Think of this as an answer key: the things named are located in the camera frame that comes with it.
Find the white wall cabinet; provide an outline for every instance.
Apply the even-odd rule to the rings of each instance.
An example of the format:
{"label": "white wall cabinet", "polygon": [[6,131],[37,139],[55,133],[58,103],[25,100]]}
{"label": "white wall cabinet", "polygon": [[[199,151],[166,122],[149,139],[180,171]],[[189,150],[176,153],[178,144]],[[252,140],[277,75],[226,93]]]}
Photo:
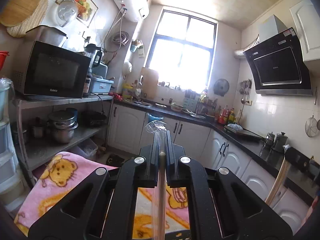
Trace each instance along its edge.
{"label": "white wall cabinet", "polygon": [[129,153],[139,154],[139,141],[146,113],[113,105],[108,144]]}
{"label": "white wall cabinet", "polygon": [[290,8],[301,43],[304,61],[320,59],[320,17],[310,0]]}
{"label": "white wall cabinet", "polygon": [[217,168],[227,167],[231,170],[238,178],[241,178],[244,171],[246,170],[251,158],[234,144],[227,142],[227,145],[220,155],[220,161]]}
{"label": "white wall cabinet", "polygon": [[[247,169],[241,177],[241,180],[263,201],[267,199],[273,184],[276,181],[276,179],[269,172],[267,172],[253,160],[250,161]],[[274,206],[274,204],[279,201],[285,191],[285,187],[280,188],[280,192],[276,196],[271,206]]]}
{"label": "white wall cabinet", "polygon": [[220,151],[223,151],[226,143],[227,140],[222,135],[211,129],[200,157],[201,165],[205,168],[215,170],[220,160]]}
{"label": "white wall cabinet", "polygon": [[210,130],[209,127],[181,121],[174,144],[182,146],[186,156],[199,160]]}
{"label": "white wall cabinet", "polygon": [[301,226],[309,207],[291,190],[287,190],[273,210],[291,227],[295,234]]}
{"label": "white wall cabinet", "polygon": [[[167,130],[170,131],[171,141],[174,141],[175,136],[178,131],[178,126],[179,126],[180,121],[164,117],[162,122],[166,123],[164,126],[166,127]],[[144,120],[143,129],[142,129],[141,138],[140,138],[139,150],[142,147],[151,145],[153,143],[154,134],[146,131],[145,126],[147,124],[148,124],[148,114],[146,114],[146,117]]]}

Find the power outlet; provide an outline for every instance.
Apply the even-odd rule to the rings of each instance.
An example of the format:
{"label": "power outlet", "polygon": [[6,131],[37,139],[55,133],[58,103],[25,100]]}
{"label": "power outlet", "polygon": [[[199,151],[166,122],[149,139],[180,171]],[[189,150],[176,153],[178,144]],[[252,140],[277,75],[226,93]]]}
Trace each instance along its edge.
{"label": "power outlet", "polygon": [[249,100],[249,102],[245,103],[246,106],[252,106],[252,100]]}

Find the fruit poster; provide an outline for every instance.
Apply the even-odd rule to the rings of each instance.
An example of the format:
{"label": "fruit poster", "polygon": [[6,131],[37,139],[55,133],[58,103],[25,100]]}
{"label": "fruit poster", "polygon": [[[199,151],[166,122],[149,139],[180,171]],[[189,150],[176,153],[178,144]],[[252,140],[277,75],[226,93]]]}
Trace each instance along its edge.
{"label": "fruit poster", "polygon": [[[63,0],[56,0],[57,4],[60,4]],[[78,6],[77,19],[84,25],[89,27],[94,15],[96,14],[98,7],[92,0],[75,0]]]}

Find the window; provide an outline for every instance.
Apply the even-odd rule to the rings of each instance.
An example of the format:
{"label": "window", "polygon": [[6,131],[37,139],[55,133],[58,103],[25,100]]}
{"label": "window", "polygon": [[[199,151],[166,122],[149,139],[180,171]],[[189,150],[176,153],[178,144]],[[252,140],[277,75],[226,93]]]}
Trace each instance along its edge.
{"label": "window", "polygon": [[146,67],[171,88],[200,93],[207,85],[214,52],[216,24],[164,10],[152,41]]}

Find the window pane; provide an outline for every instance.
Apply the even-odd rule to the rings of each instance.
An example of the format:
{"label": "window pane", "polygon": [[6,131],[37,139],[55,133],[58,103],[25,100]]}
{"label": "window pane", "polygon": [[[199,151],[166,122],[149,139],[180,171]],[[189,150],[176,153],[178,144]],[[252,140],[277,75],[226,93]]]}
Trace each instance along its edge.
{"label": "window pane", "polygon": [[177,76],[180,86],[201,92],[206,86],[209,62],[209,51],[185,45]]}
{"label": "window pane", "polygon": [[188,17],[165,12],[159,24],[157,34],[184,40],[186,37]]}
{"label": "window pane", "polygon": [[187,41],[212,48],[214,25],[191,18],[187,33]]}
{"label": "window pane", "polygon": [[166,40],[157,40],[149,68],[158,71],[159,81],[170,82],[178,70],[183,45]]}

